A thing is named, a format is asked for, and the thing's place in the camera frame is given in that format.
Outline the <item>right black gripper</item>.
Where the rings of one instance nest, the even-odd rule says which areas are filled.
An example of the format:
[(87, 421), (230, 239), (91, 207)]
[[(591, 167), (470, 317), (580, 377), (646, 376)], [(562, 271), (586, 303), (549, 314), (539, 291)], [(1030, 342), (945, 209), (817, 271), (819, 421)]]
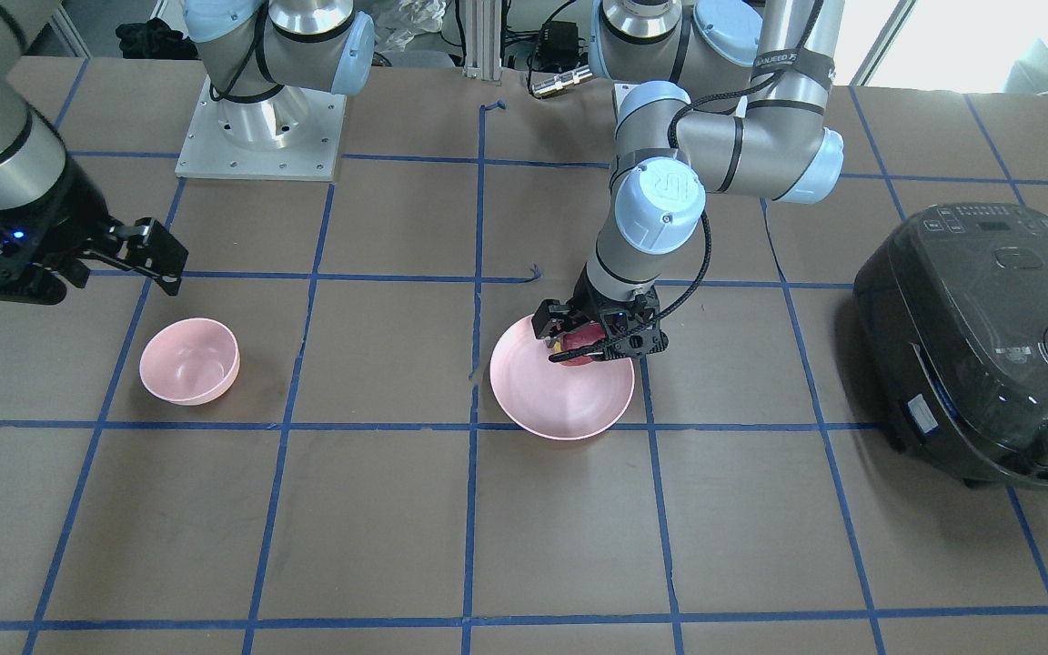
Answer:
[(0, 210), (0, 301), (61, 303), (67, 287), (86, 286), (84, 258), (141, 274), (177, 296), (188, 250), (156, 219), (116, 221), (84, 173), (64, 173), (40, 198)]

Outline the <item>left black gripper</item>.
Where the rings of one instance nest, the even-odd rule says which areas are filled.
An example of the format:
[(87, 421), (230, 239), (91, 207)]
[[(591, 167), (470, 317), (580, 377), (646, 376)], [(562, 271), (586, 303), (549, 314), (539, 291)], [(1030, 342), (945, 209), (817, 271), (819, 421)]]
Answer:
[(616, 301), (601, 294), (591, 285), (586, 272), (578, 275), (577, 285), (569, 302), (546, 298), (539, 303), (531, 319), (534, 339), (556, 341), (578, 330), (589, 322), (601, 324), (607, 341), (623, 335), (624, 339), (606, 347), (602, 344), (582, 345), (576, 348), (558, 347), (549, 353), (549, 361), (559, 365), (587, 365), (623, 358), (638, 359), (648, 354), (665, 351), (669, 337), (661, 331), (657, 290), (650, 287), (630, 301)]

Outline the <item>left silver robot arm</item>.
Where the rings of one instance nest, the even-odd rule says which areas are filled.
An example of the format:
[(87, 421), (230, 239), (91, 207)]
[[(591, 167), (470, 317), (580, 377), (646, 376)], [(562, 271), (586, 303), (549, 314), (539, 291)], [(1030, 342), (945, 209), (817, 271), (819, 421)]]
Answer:
[(840, 177), (826, 127), (840, 1), (596, 1), (588, 66), (625, 83), (610, 208), (569, 301), (532, 326), (549, 361), (664, 351), (656, 282), (702, 230), (709, 195), (812, 204)]

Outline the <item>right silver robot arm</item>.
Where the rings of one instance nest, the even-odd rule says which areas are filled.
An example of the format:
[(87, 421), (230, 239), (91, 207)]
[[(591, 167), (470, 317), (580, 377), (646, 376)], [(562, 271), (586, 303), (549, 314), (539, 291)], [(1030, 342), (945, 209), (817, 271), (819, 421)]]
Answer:
[[(0, 1), (0, 301), (61, 303), (86, 285), (91, 260), (177, 294), (185, 247), (156, 219), (114, 218), (54, 125), (8, 82), (56, 7)], [(373, 18), (352, 1), (185, 1), (183, 16), (236, 146), (290, 145), (307, 121), (305, 88), (357, 95), (373, 64)]]

